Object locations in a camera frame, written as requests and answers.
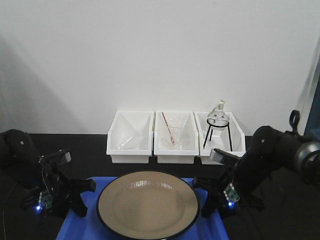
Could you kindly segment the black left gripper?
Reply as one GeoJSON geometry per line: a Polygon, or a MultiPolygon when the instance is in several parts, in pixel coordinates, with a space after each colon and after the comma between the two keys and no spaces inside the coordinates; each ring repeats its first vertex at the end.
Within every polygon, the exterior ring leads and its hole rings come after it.
{"type": "Polygon", "coordinates": [[[87,191],[95,192],[96,186],[97,184],[92,178],[85,180],[72,179],[71,196],[67,203],[68,185],[63,182],[60,175],[43,172],[40,176],[39,185],[28,190],[29,196],[22,200],[21,208],[24,211],[28,209],[34,210],[41,216],[55,216],[58,218],[64,218],[69,209],[71,209],[79,217],[86,217],[88,208],[80,195],[87,191]],[[43,191],[48,191],[52,195],[52,206],[51,208],[38,210],[39,195],[43,191]]]}

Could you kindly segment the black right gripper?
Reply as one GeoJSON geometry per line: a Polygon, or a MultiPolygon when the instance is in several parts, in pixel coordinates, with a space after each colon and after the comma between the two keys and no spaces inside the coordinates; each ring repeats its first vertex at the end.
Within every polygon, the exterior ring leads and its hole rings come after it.
{"type": "Polygon", "coordinates": [[[207,191],[205,203],[201,209],[201,216],[208,218],[216,209],[222,218],[228,218],[237,215],[236,207],[239,201],[233,208],[228,207],[228,202],[223,193],[228,184],[234,183],[234,170],[233,167],[226,167],[221,176],[216,178],[205,178],[196,176],[192,180],[192,187],[194,189],[203,189],[207,191]]]}

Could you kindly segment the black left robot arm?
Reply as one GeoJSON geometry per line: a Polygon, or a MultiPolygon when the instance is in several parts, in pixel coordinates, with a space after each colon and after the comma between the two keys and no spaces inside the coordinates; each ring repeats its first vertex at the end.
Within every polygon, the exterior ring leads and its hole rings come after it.
{"type": "Polygon", "coordinates": [[[57,217],[69,210],[82,218],[87,215],[81,194],[94,192],[97,184],[92,178],[70,179],[63,173],[61,165],[71,161],[70,151],[41,155],[27,132],[11,129],[0,134],[0,169],[28,192],[22,209],[32,207],[57,217]]]}

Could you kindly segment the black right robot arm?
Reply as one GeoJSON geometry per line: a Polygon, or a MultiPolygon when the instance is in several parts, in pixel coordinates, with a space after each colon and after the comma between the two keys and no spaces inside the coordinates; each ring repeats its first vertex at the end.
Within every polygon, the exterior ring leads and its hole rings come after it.
{"type": "Polygon", "coordinates": [[[289,117],[291,131],[281,132],[269,125],[259,127],[253,134],[249,149],[242,157],[214,148],[221,157],[224,170],[219,177],[195,177],[193,188],[207,191],[201,216],[208,218],[215,210],[222,217],[236,214],[238,209],[264,209],[261,199],[252,192],[273,171],[286,168],[298,174],[307,185],[320,187],[320,143],[310,135],[300,135],[297,127],[300,112],[289,117]]]}

